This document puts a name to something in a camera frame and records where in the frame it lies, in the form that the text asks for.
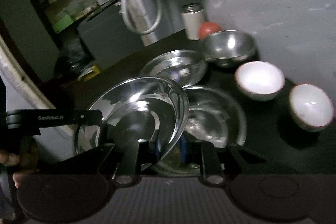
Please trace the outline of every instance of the stainless steel bowl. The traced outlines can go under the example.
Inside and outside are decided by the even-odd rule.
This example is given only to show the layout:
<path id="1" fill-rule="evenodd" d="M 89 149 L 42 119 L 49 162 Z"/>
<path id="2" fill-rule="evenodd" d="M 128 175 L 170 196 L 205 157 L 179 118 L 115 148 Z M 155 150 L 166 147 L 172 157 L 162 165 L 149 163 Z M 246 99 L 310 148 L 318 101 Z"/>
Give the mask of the stainless steel bowl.
<path id="1" fill-rule="evenodd" d="M 208 62 L 223 68 L 238 67 L 256 52 L 252 36 L 241 31 L 219 31 L 199 42 L 199 49 Z"/>
<path id="2" fill-rule="evenodd" d="M 185 91 L 174 82 L 159 77 L 137 77 L 124 81 L 100 96 L 89 109 L 98 109 L 109 125 L 107 136 L 97 126 L 76 131 L 77 153 L 113 139 L 120 147 L 131 141 L 157 136 L 162 159 L 179 140 L 188 119 Z"/>
<path id="3" fill-rule="evenodd" d="M 199 140 L 224 148 L 228 143 L 243 145 L 246 118 L 240 104 L 229 94 L 206 86 L 184 89 L 189 100 L 189 117 L 185 131 Z M 186 165 L 177 147 L 152 168 L 162 175 L 192 176 L 200 171 L 195 164 Z"/>
<path id="4" fill-rule="evenodd" d="M 191 50 L 177 50 L 162 54 L 148 62 L 140 75 L 169 78 L 182 87 L 195 85 L 204 76 L 207 63 L 201 54 Z"/>

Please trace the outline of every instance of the metal jar lid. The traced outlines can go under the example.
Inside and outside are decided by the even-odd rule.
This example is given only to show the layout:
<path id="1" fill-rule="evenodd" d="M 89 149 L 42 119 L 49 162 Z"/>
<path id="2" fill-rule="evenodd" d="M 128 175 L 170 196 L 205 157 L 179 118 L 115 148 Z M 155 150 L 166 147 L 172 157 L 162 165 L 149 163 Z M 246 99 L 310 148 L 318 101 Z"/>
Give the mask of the metal jar lid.
<path id="1" fill-rule="evenodd" d="M 189 3 L 181 7 L 182 13 L 191 14 L 203 10 L 202 4 L 200 3 Z"/>

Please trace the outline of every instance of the red ball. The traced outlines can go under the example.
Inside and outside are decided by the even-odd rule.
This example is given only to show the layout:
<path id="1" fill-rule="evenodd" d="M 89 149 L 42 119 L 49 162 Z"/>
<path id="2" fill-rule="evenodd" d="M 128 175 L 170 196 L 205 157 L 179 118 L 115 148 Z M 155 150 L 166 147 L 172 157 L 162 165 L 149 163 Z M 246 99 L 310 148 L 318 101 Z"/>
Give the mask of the red ball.
<path id="1" fill-rule="evenodd" d="M 207 35 L 221 30 L 222 27 L 219 24 L 214 22 L 205 22 L 198 29 L 198 38 L 203 39 Z"/>

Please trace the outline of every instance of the white cable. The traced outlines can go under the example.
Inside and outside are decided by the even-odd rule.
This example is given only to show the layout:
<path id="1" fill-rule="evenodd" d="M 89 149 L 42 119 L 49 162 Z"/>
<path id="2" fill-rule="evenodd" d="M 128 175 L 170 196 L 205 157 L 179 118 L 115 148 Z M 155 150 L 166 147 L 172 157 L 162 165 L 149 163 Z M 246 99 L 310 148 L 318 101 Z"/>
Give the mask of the white cable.
<path id="1" fill-rule="evenodd" d="M 128 12 L 127 12 L 127 0 L 121 0 L 121 15 L 123 17 L 123 20 L 124 20 L 127 28 L 130 31 L 132 31 L 134 33 L 137 33 L 137 34 L 140 34 L 140 35 L 146 35 L 146 34 L 150 34 L 150 33 L 154 32 L 154 30 L 158 27 L 158 25 L 161 21 L 161 17 L 162 17 L 162 2 L 161 2 L 161 0 L 155 0 L 155 2 L 156 2 L 157 16 L 156 16 L 154 24 L 152 25 L 152 27 L 150 27 L 146 31 L 138 31 L 129 19 L 129 15 L 128 15 Z"/>

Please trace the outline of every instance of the silver bolt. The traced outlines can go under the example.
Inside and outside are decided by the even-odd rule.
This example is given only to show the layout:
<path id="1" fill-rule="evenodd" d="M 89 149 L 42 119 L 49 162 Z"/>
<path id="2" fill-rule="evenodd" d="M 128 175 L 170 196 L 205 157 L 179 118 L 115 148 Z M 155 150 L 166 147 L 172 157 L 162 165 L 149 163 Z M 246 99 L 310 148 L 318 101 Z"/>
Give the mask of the silver bolt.
<path id="1" fill-rule="evenodd" d="M 129 184 L 132 182 L 132 178 L 128 175 L 120 175 L 116 177 L 116 182 L 119 184 Z"/>
<path id="2" fill-rule="evenodd" d="M 219 175 L 211 175 L 207 177 L 207 181 L 211 184 L 221 184 L 224 178 Z"/>

